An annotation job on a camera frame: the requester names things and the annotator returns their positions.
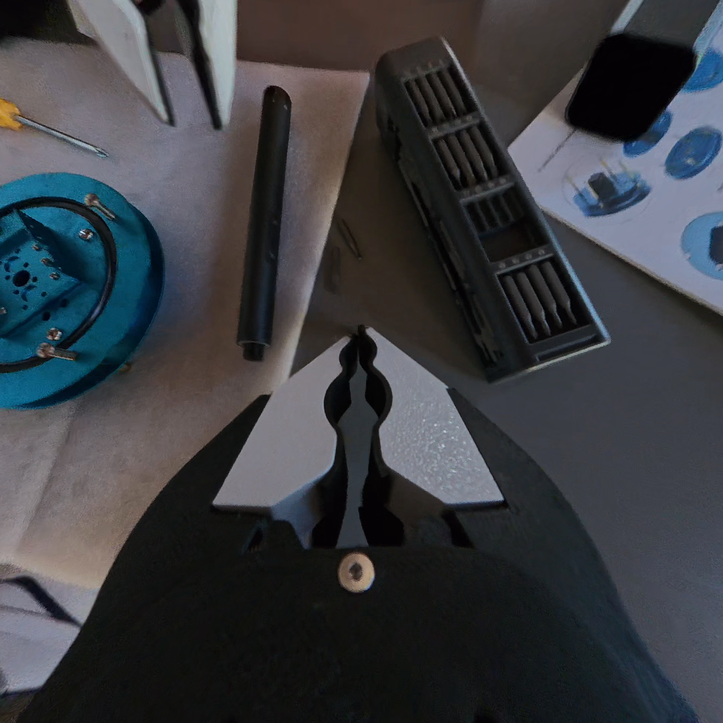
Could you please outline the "dark grey case sleeve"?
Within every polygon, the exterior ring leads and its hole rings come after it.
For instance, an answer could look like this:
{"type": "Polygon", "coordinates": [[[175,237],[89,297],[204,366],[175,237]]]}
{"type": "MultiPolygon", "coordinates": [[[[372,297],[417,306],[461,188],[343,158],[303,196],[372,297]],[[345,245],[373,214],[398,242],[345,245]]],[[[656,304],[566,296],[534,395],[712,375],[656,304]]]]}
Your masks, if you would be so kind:
{"type": "Polygon", "coordinates": [[[692,77],[720,27],[720,1],[628,2],[583,69],[565,121],[604,139],[636,140],[692,77]]]}

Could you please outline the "black electric screwdriver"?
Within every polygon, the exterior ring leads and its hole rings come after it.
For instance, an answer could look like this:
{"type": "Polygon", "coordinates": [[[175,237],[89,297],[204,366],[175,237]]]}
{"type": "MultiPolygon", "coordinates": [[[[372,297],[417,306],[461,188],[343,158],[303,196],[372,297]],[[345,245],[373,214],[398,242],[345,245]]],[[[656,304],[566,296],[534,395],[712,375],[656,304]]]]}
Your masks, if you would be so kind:
{"type": "Polygon", "coordinates": [[[283,88],[265,88],[236,334],[237,345],[250,362],[264,359],[273,337],[291,107],[283,88]]]}

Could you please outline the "white foam sheet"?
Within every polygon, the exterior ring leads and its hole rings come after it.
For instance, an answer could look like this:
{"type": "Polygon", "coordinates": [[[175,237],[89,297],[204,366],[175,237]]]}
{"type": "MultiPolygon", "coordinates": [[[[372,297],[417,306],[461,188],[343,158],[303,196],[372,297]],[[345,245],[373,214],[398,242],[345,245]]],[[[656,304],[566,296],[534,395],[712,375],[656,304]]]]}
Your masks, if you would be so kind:
{"type": "Polygon", "coordinates": [[[229,125],[213,130],[189,62],[160,65],[176,125],[160,124],[100,50],[11,40],[2,97],[96,143],[92,157],[2,132],[2,182],[65,171],[121,192],[158,232],[160,308],[131,370],[76,401],[2,411],[2,564],[99,584],[158,491],[258,395],[291,371],[368,76],[240,62],[229,125]],[[236,345],[249,200],[266,86],[292,100],[273,342],[236,345]]]}

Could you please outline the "blue round metal base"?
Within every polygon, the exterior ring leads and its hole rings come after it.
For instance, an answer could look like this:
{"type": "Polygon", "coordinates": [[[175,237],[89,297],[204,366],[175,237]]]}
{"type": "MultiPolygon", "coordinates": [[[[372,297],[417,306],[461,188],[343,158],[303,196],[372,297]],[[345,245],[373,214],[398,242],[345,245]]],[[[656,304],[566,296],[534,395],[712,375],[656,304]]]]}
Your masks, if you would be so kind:
{"type": "Polygon", "coordinates": [[[118,372],[164,276],[151,222],[112,187],[68,173],[2,184],[2,409],[65,403],[118,372]]]}

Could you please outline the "instruction sheet blue prints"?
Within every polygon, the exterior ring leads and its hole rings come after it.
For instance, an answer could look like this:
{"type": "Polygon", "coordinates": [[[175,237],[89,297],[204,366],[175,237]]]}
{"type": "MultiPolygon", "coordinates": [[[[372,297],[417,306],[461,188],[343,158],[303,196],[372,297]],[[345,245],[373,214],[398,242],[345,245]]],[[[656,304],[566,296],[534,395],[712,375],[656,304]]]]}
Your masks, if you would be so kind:
{"type": "Polygon", "coordinates": [[[584,67],[509,148],[543,210],[719,314],[721,34],[720,27],[692,77],[636,140],[567,124],[584,67]]]}

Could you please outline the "grey desk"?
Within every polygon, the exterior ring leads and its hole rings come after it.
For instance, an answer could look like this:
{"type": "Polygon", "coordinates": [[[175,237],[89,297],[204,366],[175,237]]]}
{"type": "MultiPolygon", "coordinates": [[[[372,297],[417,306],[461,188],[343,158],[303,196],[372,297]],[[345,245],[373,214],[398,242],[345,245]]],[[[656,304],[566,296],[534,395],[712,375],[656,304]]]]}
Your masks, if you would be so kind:
{"type": "MultiPolygon", "coordinates": [[[[260,2],[239,11],[239,53],[372,73],[385,51],[442,35],[509,144],[624,5],[260,2]]],[[[721,721],[721,316],[549,224],[612,341],[489,384],[383,149],[371,79],[328,235],[340,258],[331,265],[325,253],[293,370],[364,323],[464,393],[563,491],[651,652],[701,721],[721,721]]]]}

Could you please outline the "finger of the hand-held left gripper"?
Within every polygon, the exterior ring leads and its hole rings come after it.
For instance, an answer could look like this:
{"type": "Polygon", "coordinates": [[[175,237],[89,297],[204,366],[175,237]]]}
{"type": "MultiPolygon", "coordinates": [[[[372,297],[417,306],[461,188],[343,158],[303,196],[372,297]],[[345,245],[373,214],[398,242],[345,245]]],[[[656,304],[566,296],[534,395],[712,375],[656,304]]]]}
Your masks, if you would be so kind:
{"type": "Polygon", "coordinates": [[[180,1],[179,10],[212,126],[221,130],[229,124],[235,89],[238,2],[180,1]]]}
{"type": "Polygon", "coordinates": [[[160,122],[174,125],[174,112],[145,15],[133,1],[68,1],[76,29],[95,41],[140,94],[160,122]]]}

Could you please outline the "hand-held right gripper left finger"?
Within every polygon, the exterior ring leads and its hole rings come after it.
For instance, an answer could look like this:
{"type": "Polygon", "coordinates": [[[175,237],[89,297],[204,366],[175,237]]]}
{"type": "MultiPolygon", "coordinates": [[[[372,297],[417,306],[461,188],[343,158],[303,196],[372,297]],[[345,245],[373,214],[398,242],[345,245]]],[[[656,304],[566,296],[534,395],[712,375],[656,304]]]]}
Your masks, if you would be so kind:
{"type": "Polygon", "coordinates": [[[357,337],[344,337],[271,394],[214,508],[288,522],[305,548],[336,546],[348,491],[340,421],[357,358],[357,337]]]}

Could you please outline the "black screwdriver bit holder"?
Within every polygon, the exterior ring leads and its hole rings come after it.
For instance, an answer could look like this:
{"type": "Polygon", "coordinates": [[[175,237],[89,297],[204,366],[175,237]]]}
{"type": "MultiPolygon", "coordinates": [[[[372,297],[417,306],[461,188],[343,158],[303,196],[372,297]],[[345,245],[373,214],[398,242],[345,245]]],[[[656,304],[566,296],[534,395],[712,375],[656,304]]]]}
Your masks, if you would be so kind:
{"type": "Polygon", "coordinates": [[[609,332],[447,40],[383,54],[375,107],[486,379],[606,346],[609,332]]]}

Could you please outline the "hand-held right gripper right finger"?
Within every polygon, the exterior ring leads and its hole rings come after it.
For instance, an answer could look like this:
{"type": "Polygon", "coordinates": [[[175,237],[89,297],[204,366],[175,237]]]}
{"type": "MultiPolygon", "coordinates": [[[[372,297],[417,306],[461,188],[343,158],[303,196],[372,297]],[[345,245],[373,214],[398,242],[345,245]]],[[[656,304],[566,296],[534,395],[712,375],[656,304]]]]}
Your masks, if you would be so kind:
{"type": "Polygon", "coordinates": [[[371,328],[359,329],[375,412],[359,519],[371,547],[400,547],[428,519],[505,506],[447,384],[371,328]]]}

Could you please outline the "yellow-handled screwdriver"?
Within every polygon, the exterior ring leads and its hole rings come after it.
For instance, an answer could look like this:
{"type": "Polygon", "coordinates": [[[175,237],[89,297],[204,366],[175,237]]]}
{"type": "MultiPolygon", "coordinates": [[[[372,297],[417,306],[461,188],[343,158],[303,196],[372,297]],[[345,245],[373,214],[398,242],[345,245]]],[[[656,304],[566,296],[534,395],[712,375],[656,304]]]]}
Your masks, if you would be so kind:
{"type": "Polygon", "coordinates": [[[1,99],[1,128],[13,131],[21,131],[23,129],[38,131],[52,137],[55,140],[71,145],[74,148],[87,153],[92,153],[98,158],[105,159],[109,157],[108,153],[103,148],[23,116],[15,104],[5,100],[4,98],[1,99]]]}

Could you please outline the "dark screwdriver bit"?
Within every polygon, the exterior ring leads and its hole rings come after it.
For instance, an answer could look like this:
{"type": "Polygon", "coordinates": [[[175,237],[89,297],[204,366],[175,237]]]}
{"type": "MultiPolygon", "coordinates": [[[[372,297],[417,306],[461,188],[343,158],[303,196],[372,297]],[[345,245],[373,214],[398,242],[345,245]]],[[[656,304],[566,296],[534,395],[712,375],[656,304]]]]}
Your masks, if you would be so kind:
{"type": "Polygon", "coordinates": [[[351,227],[348,225],[348,222],[346,222],[342,218],[337,219],[337,226],[339,228],[339,233],[342,236],[343,240],[346,243],[346,246],[351,251],[351,254],[358,260],[362,261],[363,256],[361,249],[358,245],[357,239],[355,235],[353,234],[351,227]]]}

